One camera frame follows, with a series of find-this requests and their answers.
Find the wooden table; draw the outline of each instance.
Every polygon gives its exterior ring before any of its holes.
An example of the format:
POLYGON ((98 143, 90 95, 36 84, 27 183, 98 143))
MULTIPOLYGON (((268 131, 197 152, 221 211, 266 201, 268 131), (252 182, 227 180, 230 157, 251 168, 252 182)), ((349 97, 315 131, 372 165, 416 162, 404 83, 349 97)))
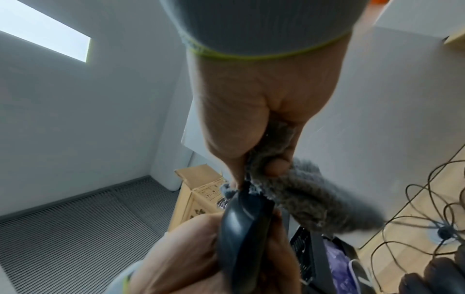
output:
MULTIPOLYGON (((465 148, 454 157, 453 160, 465 160, 465 148)), ((431 190, 443 196, 447 202, 457 202, 460 192, 465 187, 464 177, 465 162, 451 163, 447 165, 431 182, 431 190)), ((411 195, 414 196, 420 188, 412 188, 411 195)), ((435 198, 439 211, 442 212, 445 203, 439 198, 435 198)), ((430 196, 427 190, 421 191, 412 201, 415 207, 425 213, 432 219, 440 220, 435 211, 430 196)), ((465 229, 465 211, 459 206, 452 206, 456 218, 457 227, 461 230, 465 229)), ((406 206, 397 216, 421 216, 410 205, 406 206)), ((400 218, 396 221, 407 222, 411 224, 419 224, 431 226, 432 223, 422 219, 400 218)), ((410 244, 427 252, 433 252, 437 247, 428 235, 427 229, 412 228, 397 224, 388 224, 385 227, 385 237, 387 241, 399 241, 410 244)), ((370 240, 358 252, 362 263, 371 271, 373 271, 385 293, 397 293, 399 281, 404 275, 404 272, 393 261, 386 246, 379 248, 373 256, 373 268, 370 263, 372 252, 383 242, 381 232, 379 232, 372 240, 370 240)), ((389 244, 391 250, 398 260, 399 264, 409 273, 417 272, 423 275, 423 269, 431 260, 431 256, 427 256, 412 248, 400 244, 389 244)), ((443 246, 439 252, 455 251, 458 247, 458 242, 443 246)))

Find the fuzzy fabric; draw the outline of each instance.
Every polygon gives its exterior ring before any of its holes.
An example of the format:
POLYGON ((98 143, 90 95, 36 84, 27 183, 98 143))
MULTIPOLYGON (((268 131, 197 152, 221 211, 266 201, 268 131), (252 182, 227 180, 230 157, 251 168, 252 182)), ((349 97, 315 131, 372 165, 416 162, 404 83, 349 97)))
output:
MULTIPOLYGON (((308 160, 294 158, 289 171, 277 178, 264 175, 264 166, 289 146, 294 130, 284 123, 270 122, 260 143, 249 153, 246 180, 251 194, 263 193, 285 208, 305 229, 324 233, 347 233, 379 229, 382 214, 352 193, 325 179, 308 160)), ((230 199, 238 191, 229 184, 221 191, 230 199)))

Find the black tool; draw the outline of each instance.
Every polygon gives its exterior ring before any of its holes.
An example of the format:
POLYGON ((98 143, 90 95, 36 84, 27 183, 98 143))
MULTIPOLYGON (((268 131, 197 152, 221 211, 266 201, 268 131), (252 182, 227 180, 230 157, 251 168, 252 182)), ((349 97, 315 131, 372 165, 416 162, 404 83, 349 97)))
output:
POLYGON ((249 194, 250 182, 229 200, 218 234, 218 259, 233 294, 250 294, 257 286, 274 202, 249 194))

